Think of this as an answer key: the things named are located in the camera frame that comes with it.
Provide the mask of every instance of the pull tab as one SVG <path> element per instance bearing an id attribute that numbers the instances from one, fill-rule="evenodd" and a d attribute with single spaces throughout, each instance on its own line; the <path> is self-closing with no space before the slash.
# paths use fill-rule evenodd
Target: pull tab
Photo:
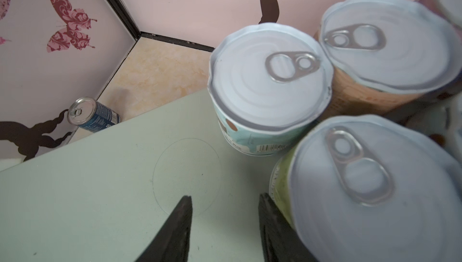
<path id="1" fill-rule="evenodd" d="M 375 206 L 388 200 L 393 195 L 395 184 L 387 168 L 364 146 L 364 143 L 353 135 L 351 130 L 344 126 L 335 126 L 329 129 L 326 134 L 326 143 L 334 161 L 340 184 L 354 201 L 365 206 Z M 361 177 L 355 176 L 357 172 L 354 169 L 358 167 L 361 170 L 379 172 L 382 179 L 376 179 L 377 175 L 375 175 L 374 179 L 370 181 L 361 180 Z M 349 185 L 351 181 L 348 177 L 356 178 L 357 181 L 364 183 L 374 183 L 378 180 L 381 180 L 381 182 L 373 190 L 365 191 L 362 189 L 363 191 L 359 191 L 351 188 Z"/>
<path id="2" fill-rule="evenodd" d="M 82 109 L 74 109 L 74 110 L 70 113 L 71 116 L 78 116 L 78 115 L 80 115 L 80 114 L 82 114 Z"/>
<path id="3" fill-rule="evenodd" d="M 271 66 L 271 60 L 276 56 L 285 56 L 291 59 L 295 68 L 295 73 L 293 76 L 289 78 L 283 78 L 274 72 L 274 68 Z M 308 51 L 281 51 L 275 52 L 267 57 L 265 66 L 273 80 L 287 83 L 317 71 L 321 66 L 321 61 L 318 57 L 316 57 L 315 54 Z"/>
<path id="4" fill-rule="evenodd" d="M 376 35 L 377 42 L 371 46 L 359 45 L 354 38 L 354 31 L 357 29 L 372 30 Z M 340 27 L 327 32 L 324 36 L 324 41 L 333 47 L 345 49 L 362 49 L 362 50 L 380 50 L 387 44 L 387 39 L 384 32 L 375 25 L 358 23 Z"/>

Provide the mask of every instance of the can label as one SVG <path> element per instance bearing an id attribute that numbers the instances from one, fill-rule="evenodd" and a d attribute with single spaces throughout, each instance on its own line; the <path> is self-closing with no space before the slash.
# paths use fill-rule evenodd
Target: can label
<path id="1" fill-rule="evenodd" d="M 285 156 L 283 156 L 274 166 L 273 173 L 271 174 L 269 184 L 269 196 L 273 199 L 276 206 L 278 206 L 284 218 L 293 228 L 292 211 L 289 196 L 288 175 L 289 169 L 292 165 L 292 160 L 297 147 L 291 149 Z"/>
<path id="2" fill-rule="evenodd" d="M 236 150 L 247 155 L 267 156 L 274 154 L 291 145 L 307 128 L 307 126 L 301 126 L 283 134 L 254 132 L 225 117 L 216 105 L 214 107 L 223 136 Z"/>
<path id="3" fill-rule="evenodd" d="M 360 85 L 343 70 L 334 66 L 332 99 L 320 116 L 325 120 L 335 115 L 383 115 L 422 94 L 393 94 Z"/>
<path id="4" fill-rule="evenodd" d="M 107 127 L 113 126 L 120 122 L 120 116 L 115 113 L 112 109 L 96 102 L 95 114 L 89 121 L 80 125 L 79 127 L 84 128 L 90 132 L 98 132 Z"/>

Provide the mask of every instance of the pull ring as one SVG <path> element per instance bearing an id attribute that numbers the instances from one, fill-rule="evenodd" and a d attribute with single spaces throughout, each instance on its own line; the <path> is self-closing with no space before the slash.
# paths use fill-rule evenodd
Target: pull ring
<path id="1" fill-rule="evenodd" d="M 283 78 L 274 72 L 274 68 L 271 66 L 271 60 L 276 56 L 285 56 L 290 58 L 295 68 L 295 73 L 289 78 Z M 265 67 L 271 78 L 277 82 L 287 83 L 296 79 L 302 78 L 310 73 L 317 71 L 321 66 L 319 58 L 308 51 L 280 51 L 269 55 L 265 61 Z"/>
<path id="2" fill-rule="evenodd" d="M 354 201 L 365 206 L 375 206 L 391 198 L 395 191 L 395 183 L 390 172 L 351 130 L 344 126 L 332 127 L 327 131 L 326 144 L 334 161 L 340 184 Z M 346 180 L 346 170 L 348 165 L 355 162 L 378 167 L 383 176 L 382 183 L 367 193 L 350 188 Z"/>
<path id="3" fill-rule="evenodd" d="M 364 28 L 372 30 L 377 37 L 376 44 L 372 46 L 362 46 L 356 42 L 354 38 L 354 31 L 358 28 Z M 375 25 L 366 23 L 357 23 L 340 27 L 331 31 L 328 31 L 324 35 L 324 42 L 332 47 L 344 48 L 344 49 L 362 49 L 362 50 L 380 50 L 387 44 L 387 39 L 384 32 Z"/>

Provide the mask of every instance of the black pointed object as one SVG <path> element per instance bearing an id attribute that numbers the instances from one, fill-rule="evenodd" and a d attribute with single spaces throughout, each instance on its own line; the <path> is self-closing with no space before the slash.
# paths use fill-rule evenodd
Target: black pointed object
<path id="1" fill-rule="evenodd" d="M 193 218 L 190 196 L 183 196 L 136 262 L 186 262 Z"/>
<path id="2" fill-rule="evenodd" d="M 258 216 L 265 262 L 318 262 L 267 193 L 260 195 Z"/>

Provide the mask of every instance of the barcode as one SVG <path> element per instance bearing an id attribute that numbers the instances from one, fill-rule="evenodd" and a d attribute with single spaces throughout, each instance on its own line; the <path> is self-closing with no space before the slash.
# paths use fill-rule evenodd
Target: barcode
<path id="1" fill-rule="evenodd" d="M 113 111 L 111 111 L 112 117 L 111 117 L 111 122 L 113 124 L 117 124 L 117 114 Z"/>
<path id="2" fill-rule="evenodd" d="M 285 147 L 286 145 L 284 144 L 259 144 L 257 146 L 257 152 L 279 151 Z"/>

